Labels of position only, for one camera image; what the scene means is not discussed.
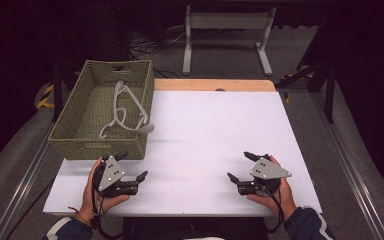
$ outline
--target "wooden edge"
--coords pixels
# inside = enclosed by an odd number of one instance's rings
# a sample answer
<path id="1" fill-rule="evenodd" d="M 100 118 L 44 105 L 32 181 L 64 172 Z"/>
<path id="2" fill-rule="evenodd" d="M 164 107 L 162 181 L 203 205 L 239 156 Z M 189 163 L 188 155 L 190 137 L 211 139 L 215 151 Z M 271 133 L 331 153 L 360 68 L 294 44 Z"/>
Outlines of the wooden edge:
<path id="1" fill-rule="evenodd" d="M 275 92 L 270 80 L 239 79 L 155 79 L 156 91 L 226 91 Z"/>

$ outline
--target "gray floor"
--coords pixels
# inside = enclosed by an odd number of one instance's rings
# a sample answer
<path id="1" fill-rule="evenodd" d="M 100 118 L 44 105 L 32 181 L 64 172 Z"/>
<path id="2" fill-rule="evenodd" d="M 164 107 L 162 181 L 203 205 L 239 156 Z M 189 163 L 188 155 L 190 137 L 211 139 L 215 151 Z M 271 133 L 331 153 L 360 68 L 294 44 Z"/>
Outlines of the gray floor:
<path id="1" fill-rule="evenodd" d="M 295 68 L 316 30 L 317 28 L 283 28 L 271 32 L 266 49 L 273 69 L 273 76 L 269 78 L 264 76 L 254 50 L 258 32 L 246 31 L 236 38 L 218 32 L 199 33 L 194 37 L 191 74 L 187 78 L 270 79 L 278 82 L 281 76 L 296 72 Z M 143 55 L 140 58 L 153 60 L 154 67 L 158 70 L 172 71 L 185 77 L 181 74 L 183 47 L 184 44 L 178 42 L 157 54 Z M 175 78 L 171 73 L 163 73 Z M 291 92 L 291 102 L 284 106 L 310 176 L 315 182 L 323 216 L 338 239 L 377 239 L 341 165 L 339 154 L 324 126 L 323 117 L 317 111 L 314 95 L 305 91 Z M 52 116 L 51 109 L 39 109 L 0 154 L 0 220 L 32 159 L 35 159 L 51 126 Z M 384 225 L 384 181 L 370 159 L 338 86 L 335 91 L 334 120 L 334 127 L 340 133 L 343 146 L 358 169 L 373 199 L 376 213 Z M 28 195 L 21 209 L 14 213 L 18 216 L 17 219 L 55 176 L 62 156 L 49 146 L 44 151 L 44 159 L 37 177 L 32 179 L 34 183 L 26 189 Z M 34 205 L 10 239 L 38 239 L 58 219 L 42 212 L 47 194 L 48 192 Z M 121 218 L 109 217 L 104 222 L 104 228 L 115 234 L 120 230 L 121 224 Z M 269 226 L 274 224 L 274 218 L 268 220 Z M 95 233 L 93 239 L 103 238 Z M 287 235 L 281 229 L 271 235 L 270 239 L 287 239 Z"/>

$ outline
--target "metal frame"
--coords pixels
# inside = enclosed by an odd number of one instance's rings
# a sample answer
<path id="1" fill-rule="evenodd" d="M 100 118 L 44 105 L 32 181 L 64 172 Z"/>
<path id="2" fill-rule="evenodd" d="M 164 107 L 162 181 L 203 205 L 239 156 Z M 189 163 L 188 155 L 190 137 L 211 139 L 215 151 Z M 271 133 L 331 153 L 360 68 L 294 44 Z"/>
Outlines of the metal frame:
<path id="1" fill-rule="evenodd" d="M 48 135 L 51 132 L 55 123 L 51 122 L 45 137 L 42 140 L 42 143 L 36 152 L 29 168 L 24 174 L 23 179 L 18 185 L 14 195 L 11 198 L 11 201 L 8 204 L 7 209 L 0 220 L 0 239 L 5 239 L 9 234 L 12 226 L 15 223 L 15 219 L 19 214 L 27 195 L 30 193 L 30 190 L 33 186 L 34 181 L 36 180 L 37 175 L 43 165 L 43 162 L 46 160 L 46 155 L 48 154 L 49 142 Z"/>
<path id="2" fill-rule="evenodd" d="M 339 155 L 339 163 L 344 170 L 345 176 L 354 192 L 355 198 L 360 205 L 361 211 L 366 218 L 367 224 L 372 231 L 375 239 L 384 239 L 384 226 L 379 214 L 376 211 L 373 199 L 370 196 L 367 187 L 358 172 L 357 167 L 352 161 L 352 157 L 346 151 L 342 138 L 336 129 L 335 125 L 330 122 L 328 117 L 324 114 L 323 99 L 318 93 L 311 93 L 311 98 L 319 113 L 320 118 L 323 120 L 324 127 L 328 131 L 329 136 L 333 142 L 336 152 Z"/>
<path id="3" fill-rule="evenodd" d="M 270 35 L 276 8 L 271 8 L 269 13 L 203 13 L 191 12 L 191 6 L 186 9 L 186 45 L 183 58 L 183 74 L 191 72 L 192 58 L 192 29 L 262 29 L 264 31 L 261 42 L 256 43 L 258 56 L 266 76 L 273 74 L 265 48 Z"/>

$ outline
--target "person's left hand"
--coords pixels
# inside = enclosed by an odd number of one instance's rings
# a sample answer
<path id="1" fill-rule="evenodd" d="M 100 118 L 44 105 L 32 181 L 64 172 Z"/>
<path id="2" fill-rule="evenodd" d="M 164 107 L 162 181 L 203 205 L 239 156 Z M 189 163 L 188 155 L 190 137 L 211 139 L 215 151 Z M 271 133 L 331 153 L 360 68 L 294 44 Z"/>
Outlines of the person's left hand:
<path id="1" fill-rule="evenodd" d="M 78 214 L 80 215 L 80 217 L 85 220 L 85 221 L 88 221 L 86 222 L 86 224 L 88 224 L 90 226 L 90 220 L 93 218 L 93 205 L 92 205 L 92 180 L 93 180 L 93 173 L 95 172 L 95 169 L 99 166 L 99 164 L 101 164 L 102 162 L 102 157 L 100 157 L 98 159 L 98 161 L 96 161 L 95 165 L 93 165 L 92 169 L 90 170 L 89 172 L 89 177 L 88 177 L 88 180 L 87 180 L 87 184 L 86 184 L 86 187 L 85 187 L 85 190 L 83 192 L 83 203 L 82 203 L 82 207 L 80 208 Z M 107 212 L 108 210 L 110 210 L 110 208 L 122 203 L 122 202 L 125 202 L 127 200 L 129 200 L 129 196 L 128 195 L 120 195 L 120 196 L 117 196 L 117 197 L 113 197 L 113 198 L 105 198 L 105 199 L 102 199 L 102 196 L 99 196 L 98 192 L 95 191 L 95 202 L 97 202 L 98 200 L 104 200 L 103 204 L 102 204 L 102 211 L 104 212 Z"/>

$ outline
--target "sleeve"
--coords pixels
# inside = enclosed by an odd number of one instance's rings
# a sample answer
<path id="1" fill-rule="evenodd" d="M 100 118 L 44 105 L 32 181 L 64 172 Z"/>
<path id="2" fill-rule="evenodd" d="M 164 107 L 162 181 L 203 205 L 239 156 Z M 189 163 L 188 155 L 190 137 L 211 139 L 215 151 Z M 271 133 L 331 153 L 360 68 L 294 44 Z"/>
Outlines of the sleeve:
<path id="1" fill-rule="evenodd" d="M 335 239 L 323 217 L 312 208 L 297 208 L 285 222 L 289 239 Z"/>
<path id="2" fill-rule="evenodd" d="M 92 238 L 92 229 L 77 218 L 60 219 L 42 240 L 85 240 Z"/>

